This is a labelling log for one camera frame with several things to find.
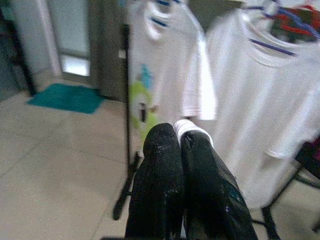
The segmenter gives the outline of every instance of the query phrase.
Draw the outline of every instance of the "beige floor tile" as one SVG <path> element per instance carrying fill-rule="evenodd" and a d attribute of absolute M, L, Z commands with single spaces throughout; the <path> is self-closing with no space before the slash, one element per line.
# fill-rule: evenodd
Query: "beige floor tile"
<path fill-rule="evenodd" d="M 42 144 L 0 179 L 0 239 L 88 240 L 125 165 Z"/>
<path fill-rule="evenodd" d="M 26 104 L 27 97 L 18 100 L 13 107 L 7 102 L 3 104 L 5 113 L 0 117 L 0 126 L 19 135 L 45 138 L 70 114 L 69 111 Z"/>
<path fill-rule="evenodd" d="M 38 142 L 33 138 L 19 136 L 0 128 L 0 176 L 36 146 Z"/>
<path fill-rule="evenodd" d="M 121 104 L 105 101 L 92 115 L 73 112 L 48 141 L 125 162 L 126 131 L 121 111 Z"/>
<path fill-rule="evenodd" d="M 123 207 L 123 212 L 119 220 L 115 221 L 112 218 L 112 207 L 113 204 L 110 204 L 103 215 L 103 218 L 93 235 L 91 240 L 100 240 L 102 237 L 121 237 L 123 238 L 126 233 L 126 224 L 129 214 L 129 202 L 130 198 L 127 198 L 127 201 L 125 202 L 125 205 Z"/>

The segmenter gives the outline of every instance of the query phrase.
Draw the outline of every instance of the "clothing rack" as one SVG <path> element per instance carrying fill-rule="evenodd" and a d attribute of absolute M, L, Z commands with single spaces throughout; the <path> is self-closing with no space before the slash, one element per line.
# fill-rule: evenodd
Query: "clothing rack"
<path fill-rule="evenodd" d="M 306 169 L 309 173 L 315 176 L 320 180 L 320 136 L 314 143 L 305 142 L 295 157 L 295 160 L 298 162 L 299 166 L 295 169 L 294 173 L 289 177 L 286 183 L 281 187 L 281 189 L 274 196 L 273 200 L 268 206 L 265 206 L 261 209 L 264 222 L 254 220 L 253 223 L 263 225 L 266 228 L 266 232 L 269 239 L 280 240 L 280 237 L 277 233 L 276 224 L 273 220 L 271 209 L 281 197 L 281 195 L 286 191 L 289 185 L 293 180 L 296 180 L 302 184 L 305 184 L 309 187 L 320 190 L 320 184 L 315 181 L 311 181 L 305 177 L 299 175 L 299 173 Z M 312 230 L 317 233 L 320 231 L 320 219 L 314 226 L 311 227 Z"/>
<path fill-rule="evenodd" d="M 138 152 L 135 153 L 133 161 L 131 156 L 131 128 L 130 128 L 130 99 L 129 99 L 129 35 L 130 28 L 128 24 L 122 27 L 123 47 L 125 50 L 124 71 L 125 71 L 125 121 L 126 121 L 126 180 L 122 187 L 121 193 L 113 207 L 112 217 L 118 220 L 126 203 L 127 197 L 131 195 L 130 186 L 134 179 L 140 157 Z"/>

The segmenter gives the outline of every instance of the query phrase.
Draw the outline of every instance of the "doorframe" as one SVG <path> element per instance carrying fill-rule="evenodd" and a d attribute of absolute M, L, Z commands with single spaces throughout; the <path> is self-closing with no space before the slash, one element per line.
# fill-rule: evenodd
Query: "doorframe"
<path fill-rule="evenodd" d="M 62 69 L 48 3 L 47 0 L 35 0 L 35 3 L 40 16 L 43 35 L 46 40 L 51 70 L 55 77 L 60 78 L 62 76 Z"/>

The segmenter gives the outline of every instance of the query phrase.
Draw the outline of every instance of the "tiled floor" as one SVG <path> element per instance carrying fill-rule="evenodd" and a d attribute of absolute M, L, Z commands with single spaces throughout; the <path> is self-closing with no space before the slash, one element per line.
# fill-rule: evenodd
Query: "tiled floor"
<path fill-rule="evenodd" d="M 37 76 L 50 83 L 77 84 Z M 123 236 L 112 208 L 125 178 L 124 105 L 104 101 L 95 114 L 25 104 L 19 93 L 0 102 L 0 239 L 99 240 Z M 260 218 L 257 211 L 252 211 Z M 318 240 L 320 193 L 294 184 L 273 211 L 286 240 Z M 260 240 L 265 230 L 256 226 Z"/>

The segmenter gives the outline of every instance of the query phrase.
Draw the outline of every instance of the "shirt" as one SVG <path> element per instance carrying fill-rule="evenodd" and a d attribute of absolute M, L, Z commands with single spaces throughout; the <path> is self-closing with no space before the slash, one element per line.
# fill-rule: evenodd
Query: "shirt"
<path fill-rule="evenodd" d="M 213 23 L 207 45 L 219 109 L 216 121 L 196 123 L 213 138 L 248 206 L 265 206 L 301 144 L 319 132 L 320 46 L 280 41 L 241 9 Z"/>
<path fill-rule="evenodd" d="M 133 126 L 144 141 L 156 124 L 185 116 L 212 120 L 216 97 L 205 36 L 184 3 L 168 13 L 152 1 L 130 5 L 129 91 Z"/>

